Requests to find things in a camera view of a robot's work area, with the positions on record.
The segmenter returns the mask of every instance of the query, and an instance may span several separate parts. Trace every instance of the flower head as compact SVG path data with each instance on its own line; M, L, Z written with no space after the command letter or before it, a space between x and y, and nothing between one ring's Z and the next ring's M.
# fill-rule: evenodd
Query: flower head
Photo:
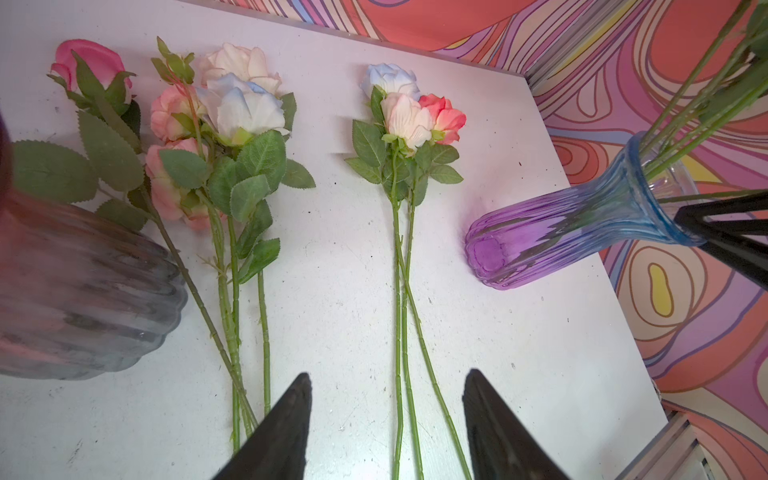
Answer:
M252 135L268 130L288 134L283 102L234 73L208 81L208 88L197 89L197 97L207 109L211 125L226 141L233 141L240 129Z
M108 87L115 75L125 71L120 55L107 47L89 40L67 40L56 48L56 62L51 65L51 70L59 74L67 84L68 91L80 92L78 77L76 75L78 63L72 55L75 51L88 64L91 71L104 86ZM128 89L132 86L131 80L125 79L126 103L130 103Z
M429 110L407 94L389 94L382 100L382 111L388 133L402 138L415 152L432 138L435 121Z
M448 98L439 98L433 94L422 96L419 99L419 104L429 110L429 114L435 122L434 129L445 135L437 143L448 145L458 141L458 130L467 123L466 115L453 108Z
M413 100L419 99L419 86L416 84L416 75L412 71L405 71L395 64L369 65L366 77L360 87L370 98L373 87L378 86L385 94L406 94Z
M197 194L188 188L177 186L170 178L160 159L161 150L186 150L197 153L197 141L193 138L172 142L164 147L152 145L147 151L145 170L152 185L152 204L164 220L184 219L192 230L210 228L208 209Z
M192 93L192 104L197 115L205 113L205 107L197 100L194 93ZM192 133L187 131L172 114L185 114L190 118L192 117L189 100L174 85L166 88L152 102L150 127L157 138L162 141L175 141Z
M261 48L247 49L225 43L220 50L208 54L200 63L203 86L227 74L234 74L242 81L259 85L272 95L280 86L280 76L266 69L266 57Z

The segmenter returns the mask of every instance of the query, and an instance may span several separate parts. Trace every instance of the glass vase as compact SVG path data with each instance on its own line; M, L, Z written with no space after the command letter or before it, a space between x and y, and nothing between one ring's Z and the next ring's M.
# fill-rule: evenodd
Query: glass vase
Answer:
M610 247L622 240L650 240L689 247L703 240L671 218L680 203L657 199L697 194L677 162L650 184L634 135L598 178L496 210L475 221L465 238L467 260L486 285L507 290Z
M187 301L170 253L89 211L13 190L4 134L0 144L0 373L88 379L160 347Z

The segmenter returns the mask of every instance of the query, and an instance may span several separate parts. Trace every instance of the serrated leaf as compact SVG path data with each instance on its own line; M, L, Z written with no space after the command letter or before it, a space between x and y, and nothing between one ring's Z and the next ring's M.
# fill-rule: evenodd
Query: serrated leaf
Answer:
M352 169L357 172L357 174L360 177L365 178L372 184L380 184L382 183L382 176L379 172L379 168L377 167L371 167L366 162L360 160L359 158L347 158L344 160Z
M353 120L352 144L358 158L369 166L379 168L386 163L386 144L382 140L382 132L375 125Z
M186 150L160 150L160 159L179 187L200 188L208 179L208 164L198 154Z
M240 238L237 239L237 258L247 258L261 234L271 226L272 213L270 212L270 206L266 204L266 200L262 200L256 205L256 209L250 216L248 224L240 234Z
M141 210L114 198L99 205L96 214L134 232L141 231L147 223L147 217Z
M26 194L63 204L90 200L98 177L88 159L44 141L13 144L13 186Z
M214 172L208 179L208 191L210 199L216 207L227 215L232 214L230 210L230 198L232 188L237 185L240 178L237 176L237 164L229 157L222 157L218 160Z
M93 100L96 95L104 93L104 86L96 78L91 67L85 63L85 60L74 50L71 51L77 67L74 70L75 77L78 79L78 88L86 98Z
M131 130L131 127L123 121L116 111L112 108L109 102L102 95L96 97L96 107L101 113L101 117L107 122L112 130L116 131L123 140L128 142L131 148L134 149L134 153L141 153L141 142L136 134Z
M371 91L371 113L373 113L373 123L381 131L384 128L384 112L382 111L382 101L386 94L380 86L374 85Z
M424 175L421 180L416 182L416 186L413 187L413 206L418 207L424 201L427 194L427 181L429 176Z
M165 62L163 62L159 58L152 58L152 65L154 65L154 69L157 70L157 74L160 75L160 78L165 83L169 83L169 84L174 83L174 78L170 74L170 70L168 70L168 67L165 65Z
M283 101L283 116L286 119L286 130L293 131L293 119L296 117L296 97L293 93L280 97Z
M271 240L265 240L256 244L251 250L250 255L240 266L238 274L240 276L240 285L244 284L254 275L275 261L280 254L280 239L273 238Z
M464 178L449 165L432 165L432 168L429 169L429 176L441 184L458 184L464 180Z
M141 185L144 169L131 146L101 119L78 112L80 139L94 170L107 185L127 192Z
M302 164L297 161L286 159L286 174L283 176L283 185L292 188L314 188L315 179L312 174Z
M270 192L277 190L286 173L286 142L279 131L270 130L249 141L240 154L237 163L249 177L266 176Z
M234 187L230 195L230 209L235 220L247 222L256 211L256 205L270 193L265 175L247 178Z

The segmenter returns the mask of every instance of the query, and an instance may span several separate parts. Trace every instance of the psychedelic patterned wall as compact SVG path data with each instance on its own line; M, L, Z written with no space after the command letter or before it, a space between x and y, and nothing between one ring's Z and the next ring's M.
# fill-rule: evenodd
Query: psychedelic patterned wall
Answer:
M524 74L598 0L221 1ZM628 0L536 85L572 184L650 126L737 3ZM684 159L702 192L768 187L766 111L768 97ZM601 255L648 373L690 413L718 478L768 478L768 294L698 249L625 242Z

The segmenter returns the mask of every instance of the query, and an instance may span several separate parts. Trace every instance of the white table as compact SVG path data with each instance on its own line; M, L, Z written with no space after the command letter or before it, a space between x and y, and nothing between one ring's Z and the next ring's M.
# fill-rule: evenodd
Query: white table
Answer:
M172 49L260 46L299 105L289 154L317 188L270 202L280 258L266 271L273 401L302 371L313 381L306 478L388 478L394 438L391 220L380 189L342 159L368 63L414 69L423 91L468 115L458 186L433 183L416 219L412 285L432 361L465 450L461 394L480 368L574 479L613 478L665 424L624 316L594 255L517 290L483 286L462 238L479 215L568 182L523 78L171 0L5 2L0 108L13 139L77 146L74 108L45 77L59 42L99 41L138 74L145 113L164 84L155 35ZM216 311L207 240L173 230ZM243 293L243 363L261 411L255 285ZM415 341L412 376L427 478L461 478ZM155 353L84 382L0 377L0 478L205 480L230 454L230 384L196 306ZM409 433L402 476L413 478Z

